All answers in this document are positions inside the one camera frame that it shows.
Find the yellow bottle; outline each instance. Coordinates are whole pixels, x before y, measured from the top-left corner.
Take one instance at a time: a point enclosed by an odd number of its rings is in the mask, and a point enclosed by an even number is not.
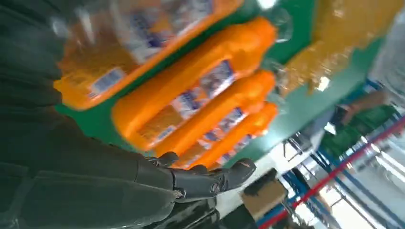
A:
[[[123,89],[199,33],[234,12],[241,0],[120,0],[76,10],[63,73],[63,102],[85,110]]]
[[[277,106],[273,103],[266,103],[260,112],[250,114],[233,128],[223,140],[215,142],[210,149],[202,154],[195,155],[187,164],[183,164],[182,168],[190,169],[196,165],[217,168],[224,165],[253,139],[264,135],[276,116]]]
[[[235,80],[252,74],[276,36],[276,27],[262,17],[218,32],[119,100],[112,110],[115,127],[131,145],[151,149]]]
[[[248,111],[247,114],[260,111],[263,106],[260,102],[266,99],[267,94],[275,85],[275,76],[271,72],[264,70],[237,80],[180,128],[161,141],[154,148],[156,155],[161,156],[168,151],[172,151],[181,156],[202,135],[214,129],[221,120],[236,108]]]

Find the orange bottle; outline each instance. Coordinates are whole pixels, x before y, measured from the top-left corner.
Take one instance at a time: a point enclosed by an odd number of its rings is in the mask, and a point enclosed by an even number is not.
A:
[[[187,167],[183,168],[190,169],[196,165],[217,168],[224,165],[257,136],[264,135],[276,116],[277,106],[273,103],[266,103],[260,112],[250,114],[233,128],[225,139],[213,144],[203,154],[197,155],[194,160],[188,162]]]
[[[78,9],[69,28],[63,102],[85,110],[113,96],[209,26],[241,0],[120,0]]]
[[[259,102],[253,107],[262,107],[263,104],[264,102]],[[222,119],[214,129],[205,133],[194,145],[184,152],[174,164],[174,167],[187,168],[193,161],[201,157],[207,150],[211,149],[212,145],[223,140],[230,130],[247,117],[248,113],[249,110],[244,111],[239,107],[235,108],[229,115]]]
[[[252,74],[276,30],[259,17],[217,33],[119,100],[112,110],[118,132],[140,149],[154,147],[233,81]]]
[[[266,99],[267,94],[275,87],[275,84],[275,76],[264,70],[237,80],[180,128],[161,141],[154,148],[156,155],[161,156],[172,151],[181,156],[201,136],[214,129],[236,108],[247,111],[246,115],[260,111],[263,107],[263,103],[260,102]]]

